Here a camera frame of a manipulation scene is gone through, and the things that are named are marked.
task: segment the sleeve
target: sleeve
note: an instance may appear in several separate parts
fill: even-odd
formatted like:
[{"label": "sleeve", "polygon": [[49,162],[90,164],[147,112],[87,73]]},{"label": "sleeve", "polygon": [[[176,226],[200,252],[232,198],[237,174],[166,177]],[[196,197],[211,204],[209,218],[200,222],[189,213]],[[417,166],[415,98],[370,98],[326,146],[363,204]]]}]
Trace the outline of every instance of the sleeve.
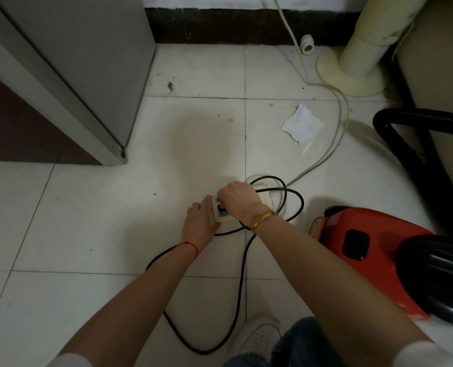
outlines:
[{"label": "sleeve", "polygon": [[92,367],[92,365],[83,356],[68,353],[58,355],[46,367]]},{"label": "sleeve", "polygon": [[453,367],[453,356],[429,341],[418,341],[403,348],[392,367]]}]

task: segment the white sneaker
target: white sneaker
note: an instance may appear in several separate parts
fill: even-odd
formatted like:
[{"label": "white sneaker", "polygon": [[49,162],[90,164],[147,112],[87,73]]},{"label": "white sneaker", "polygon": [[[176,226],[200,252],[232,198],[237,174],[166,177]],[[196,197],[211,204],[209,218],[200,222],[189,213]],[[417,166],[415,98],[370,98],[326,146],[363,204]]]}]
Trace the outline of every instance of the white sneaker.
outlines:
[{"label": "white sneaker", "polygon": [[248,321],[232,341],[227,360],[239,354],[254,353],[269,362],[272,349],[280,339],[279,321],[270,316],[257,316]]}]

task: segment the white power strip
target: white power strip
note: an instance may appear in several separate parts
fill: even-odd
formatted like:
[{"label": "white power strip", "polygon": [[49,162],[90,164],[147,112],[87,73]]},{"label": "white power strip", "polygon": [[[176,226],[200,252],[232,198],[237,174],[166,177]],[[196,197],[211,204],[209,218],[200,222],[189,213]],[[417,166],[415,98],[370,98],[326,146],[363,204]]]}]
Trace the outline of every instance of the white power strip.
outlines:
[{"label": "white power strip", "polygon": [[[266,189],[268,186],[266,184],[257,184],[254,185],[255,190],[259,189]],[[266,204],[269,206],[271,210],[274,209],[274,204],[272,203],[272,198],[270,197],[270,192],[260,192],[259,193],[260,200],[262,201],[263,204]],[[213,206],[213,214],[215,215],[215,220],[217,222],[225,222],[228,220],[235,220],[233,216],[228,214],[228,211],[225,209],[221,208],[219,204],[221,201],[218,199],[217,196],[211,196],[211,205]]]}]

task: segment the jeans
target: jeans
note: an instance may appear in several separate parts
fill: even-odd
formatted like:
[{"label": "jeans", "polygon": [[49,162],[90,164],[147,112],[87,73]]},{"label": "jeans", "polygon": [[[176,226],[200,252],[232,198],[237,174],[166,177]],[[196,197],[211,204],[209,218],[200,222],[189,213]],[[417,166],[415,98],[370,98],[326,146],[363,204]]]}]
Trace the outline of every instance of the jeans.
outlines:
[{"label": "jeans", "polygon": [[297,321],[279,340],[270,363],[257,354],[241,354],[223,367],[345,367],[315,317]]}]

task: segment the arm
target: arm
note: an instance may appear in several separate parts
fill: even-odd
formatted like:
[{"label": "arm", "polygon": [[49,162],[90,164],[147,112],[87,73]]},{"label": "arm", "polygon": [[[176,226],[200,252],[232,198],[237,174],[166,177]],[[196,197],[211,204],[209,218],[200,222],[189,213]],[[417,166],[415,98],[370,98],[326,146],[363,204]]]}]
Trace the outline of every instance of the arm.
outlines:
[{"label": "arm", "polygon": [[[218,197],[230,215],[249,227],[255,215],[270,211],[247,183],[230,183]],[[405,346],[429,340],[357,271],[281,217],[260,223],[255,233],[349,365],[390,366]]]},{"label": "arm", "polygon": [[[182,228],[182,240],[199,252],[220,226],[209,225],[209,198],[187,210]],[[80,354],[93,367],[132,367],[195,257],[193,246],[181,245],[159,259],[87,321],[60,354]]]}]

